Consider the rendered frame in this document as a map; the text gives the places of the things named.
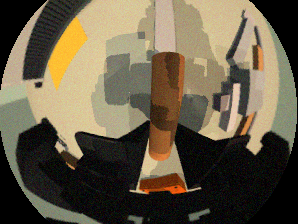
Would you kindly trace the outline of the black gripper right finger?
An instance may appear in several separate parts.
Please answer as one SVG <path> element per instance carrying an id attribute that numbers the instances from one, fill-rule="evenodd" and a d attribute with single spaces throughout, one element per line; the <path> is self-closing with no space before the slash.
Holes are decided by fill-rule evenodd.
<path id="1" fill-rule="evenodd" d="M 188 127 L 178 123 L 174 144 L 177 145 L 178 156 L 180 156 L 182 172 L 188 190 L 200 188 L 200 183 L 217 167 L 222 156 L 238 148 L 247 147 L 250 143 L 249 133 L 242 136 L 230 137 L 225 140 L 212 140 L 200 135 Z"/>

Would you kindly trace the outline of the beige cabinet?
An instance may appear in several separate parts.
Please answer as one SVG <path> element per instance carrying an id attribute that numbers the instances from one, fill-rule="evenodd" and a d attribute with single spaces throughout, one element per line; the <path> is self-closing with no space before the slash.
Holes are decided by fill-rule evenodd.
<path id="1" fill-rule="evenodd" d="M 9 53 L 1 89 L 23 83 L 35 83 L 35 88 L 43 85 L 45 63 L 56 36 L 84 3 L 85 0 L 47 0 L 33 14 Z M 61 36 L 48 63 L 56 91 L 73 56 L 88 39 L 78 18 L 74 18 L 71 23 Z"/>

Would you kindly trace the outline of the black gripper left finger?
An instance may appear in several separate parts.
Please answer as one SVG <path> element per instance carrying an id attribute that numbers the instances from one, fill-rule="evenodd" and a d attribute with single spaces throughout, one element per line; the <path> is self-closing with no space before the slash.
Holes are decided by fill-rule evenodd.
<path id="1" fill-rule="evenodd" d="M 78 148 L 86 155 L 97 157 L 97 159 L 120 164 L 124 169 L 126 180 L 129 181 L 129 189 L 137 190 L 137 183 L 140 181 L 142 163 L 146 155 L 146 144 L 149 139 L 149 121 L 144 121 L 140 127 L 124 136 L 104 137 L 92 135 L 88 132 L 76 132 L 74 140 Z"/>

